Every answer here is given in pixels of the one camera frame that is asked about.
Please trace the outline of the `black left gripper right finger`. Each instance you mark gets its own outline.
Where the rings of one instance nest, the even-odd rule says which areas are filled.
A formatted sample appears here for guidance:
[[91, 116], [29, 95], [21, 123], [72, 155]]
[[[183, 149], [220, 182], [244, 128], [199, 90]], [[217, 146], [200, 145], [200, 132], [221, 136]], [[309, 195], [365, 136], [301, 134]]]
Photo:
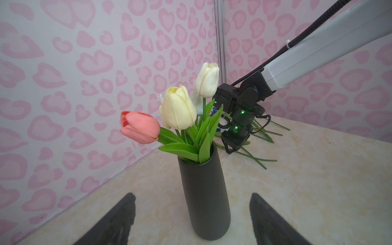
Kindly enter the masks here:
[[311, 245], [257, 193], [251, 196], [250, 213], [258, 245]]

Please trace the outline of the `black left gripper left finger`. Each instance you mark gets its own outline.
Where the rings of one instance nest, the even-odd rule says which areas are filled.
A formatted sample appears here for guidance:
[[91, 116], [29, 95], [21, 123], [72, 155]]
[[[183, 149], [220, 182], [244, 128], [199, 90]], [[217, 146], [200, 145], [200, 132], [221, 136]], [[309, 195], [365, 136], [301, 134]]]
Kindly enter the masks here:
[[126, 194], [76, 245], [126, 245], [136, 216], [136, 196]]

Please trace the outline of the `dark grey vase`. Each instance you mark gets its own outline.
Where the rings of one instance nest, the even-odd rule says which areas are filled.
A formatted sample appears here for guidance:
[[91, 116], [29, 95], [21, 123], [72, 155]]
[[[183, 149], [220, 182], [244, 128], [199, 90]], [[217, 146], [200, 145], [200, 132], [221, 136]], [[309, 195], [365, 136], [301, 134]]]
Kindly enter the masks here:
[[206, 162], [196, 165], [178, 161], [192, 227], [200, 238], [216, 241], [227, 233], [231, 212], [216, 144], [211, 145], [210, 154]]

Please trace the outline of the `pink tulip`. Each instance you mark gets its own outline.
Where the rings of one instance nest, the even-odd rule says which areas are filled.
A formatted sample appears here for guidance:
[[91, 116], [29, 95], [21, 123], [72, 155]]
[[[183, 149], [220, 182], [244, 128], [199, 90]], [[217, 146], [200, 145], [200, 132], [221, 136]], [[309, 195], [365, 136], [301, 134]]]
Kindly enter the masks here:
[[172, 131], [162, 128], [157, 119], [146, 113], [123, 111], [120, 114], [120, 124], [122, 135], [142, 145], [152, 144], [156, 141], [163, 145], [185, 143]]

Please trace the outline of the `cream white tulip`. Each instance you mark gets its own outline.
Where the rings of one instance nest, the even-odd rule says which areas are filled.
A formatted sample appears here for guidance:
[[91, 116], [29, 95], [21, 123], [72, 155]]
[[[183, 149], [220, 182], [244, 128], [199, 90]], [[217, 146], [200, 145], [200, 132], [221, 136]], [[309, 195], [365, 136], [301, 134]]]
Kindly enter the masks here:
[[172, 153], [182, 160], [199, 163], [200, 143], [196, 140], [196, 108], [185, 86], [170, 87], [165, 95], [160, 113], [165, 127], [160, 128], [159, 149]]

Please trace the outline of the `blue tulip front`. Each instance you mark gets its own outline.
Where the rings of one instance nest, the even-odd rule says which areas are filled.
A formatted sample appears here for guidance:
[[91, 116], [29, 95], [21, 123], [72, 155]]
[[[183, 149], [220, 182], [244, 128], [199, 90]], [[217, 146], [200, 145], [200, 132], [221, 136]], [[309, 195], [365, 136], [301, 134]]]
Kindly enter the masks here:
[[[227, 153], [224, 145], [218, 143], [216, 140], [214, 140], [213, 142], [215, 143], [215, 145], [217, 146], [218, 149], [221, 149], [225, 153]], [[276, 160], [276, 159], [263, 159], [263, 158], [255, 157], [248, 150], [246, 150], [244, 147], [241, 148], [241, 151], [234, 151], [234, 153], [240, 154], [244, 157], [247, 157], [247, 158], [255, 161], [258, 165], [260, 165], [264, 169], [267, 169], [267, 167], [262, 162], [278, 162], [278, 160]]]

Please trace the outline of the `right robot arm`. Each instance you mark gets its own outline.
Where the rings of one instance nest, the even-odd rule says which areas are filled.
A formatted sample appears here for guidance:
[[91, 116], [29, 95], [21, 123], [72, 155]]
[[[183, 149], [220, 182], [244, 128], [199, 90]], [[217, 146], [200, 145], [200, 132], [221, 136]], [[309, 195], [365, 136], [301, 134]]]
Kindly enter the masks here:
[[343, 12], [337, 1], [276, 54], [214, 95], [216, 109], [229, 115], [221, 139], [228, 154], [238, 151], [252, 134], [255, 118], [271, 120], [260, 101], [300, 77], [392, 32], [392, 3], [361, 1]]

